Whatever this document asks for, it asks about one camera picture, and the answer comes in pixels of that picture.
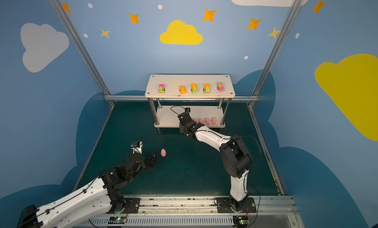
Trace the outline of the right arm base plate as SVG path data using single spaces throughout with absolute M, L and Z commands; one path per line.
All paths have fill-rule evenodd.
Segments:
M 257 213 L 257 205 L 252 197 L 245 197 L 242 201 L 235 201 L 229 197 L 214 199 L 218 213 Z

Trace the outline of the pink green toy car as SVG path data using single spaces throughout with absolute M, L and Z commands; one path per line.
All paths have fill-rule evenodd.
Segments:
M 218 83 L 217 83 L 217 90 L 218 90 L 220 93 L 223 93 L 223 92 L 225 91 L 224 85 L 223 85 L 221 82 L 218 82 Z

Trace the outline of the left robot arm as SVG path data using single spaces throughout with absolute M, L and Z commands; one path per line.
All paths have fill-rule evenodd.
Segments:
M 108 168 L 76 191 L 49 204 L 30 205 L 20 214 L 19 228 L 73 228 L 109 211 L 121 213 L 126 200 L 121 189 L 143 169 L 156 165 L 156 154 L 145 157 L 139 152 L 127 156 L 120 165 Z

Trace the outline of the pink green toy truck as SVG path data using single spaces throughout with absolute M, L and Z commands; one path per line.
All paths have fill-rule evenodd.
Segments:
M 164 84 L 160 84 L 158 87 L 158 93 L 159 94 L 164 94 L 165 93 L 165 86 Z

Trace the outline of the orange green toy truck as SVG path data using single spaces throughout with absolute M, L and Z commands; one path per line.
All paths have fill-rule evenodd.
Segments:
M 209 84 L 204 85 L 203 92 L 204 92 L 204 94 L 210 94 L 210 85 Z

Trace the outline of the orange green toy car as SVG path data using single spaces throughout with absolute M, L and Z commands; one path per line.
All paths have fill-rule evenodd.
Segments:
M 196 84 L 191 85 L 191 91 L 193 94 L 198 94 L 198 88 Z

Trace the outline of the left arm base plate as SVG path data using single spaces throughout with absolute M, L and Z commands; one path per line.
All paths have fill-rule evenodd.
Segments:
M 115 214 L 136 214 L 139 211 L 141 199 L 139 197 L 126 197 L 113 207 Z

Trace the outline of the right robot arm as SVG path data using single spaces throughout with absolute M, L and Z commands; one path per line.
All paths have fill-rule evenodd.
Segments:
M 187 137 L 206 143 L 219 151 L 223 166 L 230 175 L 230 206 L 233 211 L 241 211 L 249 198 L 247 181 L 253 161 L 243 139 L 217 133 L 205 124 L 195 122 L 186 111 L 179 114 L 178 119 Z

